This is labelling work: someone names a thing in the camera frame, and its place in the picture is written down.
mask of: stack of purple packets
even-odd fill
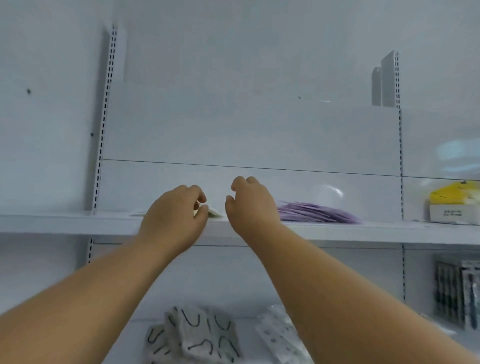
[[[278,212],[282,221],[360,224],[358,217],[343,210],[303,202],[286,203]]]

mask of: hand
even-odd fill
[[[185,185],[165,192],[148,209],[138,237],[161,244],[172,254],[171,259],[190,248],[198,239],[208,220],[208,205],[202,189]]]
[[[280,224],[272,195],[255,177],[237,177],[231,189],[235,198],[227,196],[225,211],[233,229],[244,240],[266,225]]]

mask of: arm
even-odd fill
[[[316,363],[479,363],[473,353],[280,223],[267,189],[232,184],[225,208],[263,263]]]
[[[158,275],[200,236],[198,186],[163,194],[139,234],[112,254],[0,316],[0,363],[99,364]]]

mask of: white box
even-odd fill
[[[430,205],[430,221],[480,225],[480,205]]]

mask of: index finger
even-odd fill
[[[191,197],[192,199],[195,199],[193,202],[200,202],[201,204],[204,204],[207,202],[207,197],[205,196],[204,192],[200,187],[198,187],[196,184],[193,184],[190,186],[188,189],[188,196]]]
[[[231,189],[232,189],[233,192],[236,192],[237,189],[241,188],[242,186],[244,186],[246,184],[247,184],[247,181],[243,177],[238,176],[237,178],[235,178],[233,180]]]

